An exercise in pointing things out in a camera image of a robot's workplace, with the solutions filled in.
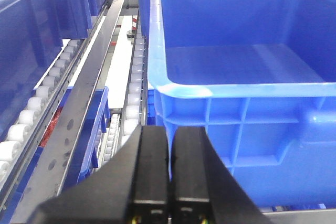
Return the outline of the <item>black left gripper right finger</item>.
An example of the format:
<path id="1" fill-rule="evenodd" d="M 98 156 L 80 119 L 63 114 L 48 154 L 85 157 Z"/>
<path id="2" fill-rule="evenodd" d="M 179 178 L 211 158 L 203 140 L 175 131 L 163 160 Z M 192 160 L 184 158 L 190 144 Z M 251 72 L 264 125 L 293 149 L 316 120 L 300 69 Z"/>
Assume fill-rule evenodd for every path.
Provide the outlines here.
<path id="1" fill-rule="evenodd" d="M 172 223 L 271 223 L 230 174 L 203 127 L 172 145 Z"/>

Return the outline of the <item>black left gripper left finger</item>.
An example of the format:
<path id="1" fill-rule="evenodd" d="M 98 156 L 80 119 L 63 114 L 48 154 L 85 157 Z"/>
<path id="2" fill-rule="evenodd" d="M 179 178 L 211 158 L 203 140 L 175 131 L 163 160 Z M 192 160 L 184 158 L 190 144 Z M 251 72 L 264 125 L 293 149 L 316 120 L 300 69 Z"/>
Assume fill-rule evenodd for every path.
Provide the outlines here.
<path id="1" fill-rule="evenodd" d="M 165 128 L 137 126 L 97 172 L 37 206 L 28 223 L 167 223 Z"/>

